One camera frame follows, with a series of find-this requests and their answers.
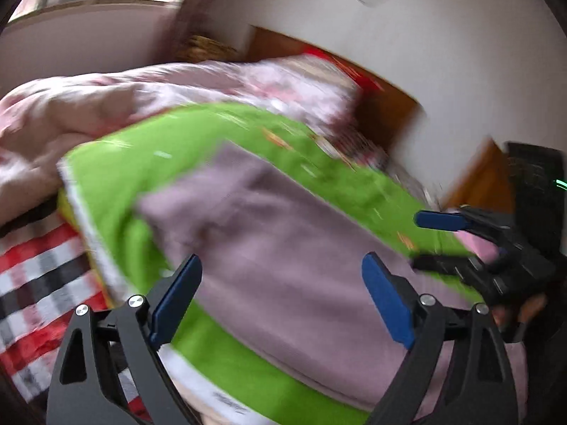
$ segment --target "brown wooden panel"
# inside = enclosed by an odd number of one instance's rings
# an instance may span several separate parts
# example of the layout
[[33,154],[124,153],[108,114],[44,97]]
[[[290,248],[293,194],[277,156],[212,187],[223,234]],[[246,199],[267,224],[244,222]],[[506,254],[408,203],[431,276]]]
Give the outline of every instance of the brown wooden panel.
[[514,212],[506,155],[490,139],[471,168],[443,203],[443,208],[469,204],[500,213]]
[[[309,46],[314,45],[268,29],[254,27],[244,61],[258,62],[263,59],[294,56],[303,53]],[[361,132],[389,151],[417,115],[419,104],[375,73],[332,52],[325,52],[348,67],[373,78],[384,89],[383,92],[366,96],[357,107],[355,117]]]

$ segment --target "curtain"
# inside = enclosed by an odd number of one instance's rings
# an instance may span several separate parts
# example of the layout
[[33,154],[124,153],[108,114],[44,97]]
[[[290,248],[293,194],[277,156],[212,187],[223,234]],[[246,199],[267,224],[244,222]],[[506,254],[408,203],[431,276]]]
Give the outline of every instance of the curtain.
[[210,9],[217,0],[183,0],[172,20],[166,22],[154,61],[172,62],[175,53],[192,35],[206,35]]

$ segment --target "mauve fabric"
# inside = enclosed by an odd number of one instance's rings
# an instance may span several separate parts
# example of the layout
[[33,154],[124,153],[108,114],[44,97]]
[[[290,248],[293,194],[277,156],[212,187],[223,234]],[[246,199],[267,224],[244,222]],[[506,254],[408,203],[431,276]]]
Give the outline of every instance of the mauve fabric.
[[[419,294],[470,308],[346,215],[270,163],[232,143],[174,184],[141,197],[137,211],[172,266],[200,256],[200,305],[226,331],[290,376],[371,410],[405,356],[393,342],[361,277],[376,251]],[[525,382],[521,347],[508,347]],[[449,365],[443,346],[418,416],[432,411]]]

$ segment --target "checkered fabric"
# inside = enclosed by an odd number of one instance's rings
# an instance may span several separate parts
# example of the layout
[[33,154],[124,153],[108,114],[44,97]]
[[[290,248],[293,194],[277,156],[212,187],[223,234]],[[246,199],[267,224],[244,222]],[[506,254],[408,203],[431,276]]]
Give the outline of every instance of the checkered fabric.
[[[64,332],[81,303],[107,308],[80,236],[56,198],[0,227],[0,365],[27,403],[45,413]],[[118,345],[111,346],[130,410],[144,406]]]

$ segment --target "red object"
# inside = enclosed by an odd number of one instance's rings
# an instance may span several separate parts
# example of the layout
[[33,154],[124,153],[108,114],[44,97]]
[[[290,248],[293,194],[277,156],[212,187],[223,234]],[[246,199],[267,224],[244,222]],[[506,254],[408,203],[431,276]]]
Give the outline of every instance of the red object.
[[331,54],[327,54],[325,51],[315,48],[313,46],[309,46],[305,48],[304,54],[311,54],[312,56],[316,56],[320,59],[325,59],[339,67],[342,72],[346,73],[351,79],[362,89],[363,93],[372,93],[372,92],[383,92],[384,88],[381,87],[376,80],[370,78],[369,76],[364,75],[353,69],[352,67],[343,63],[340,59],[332,56]]

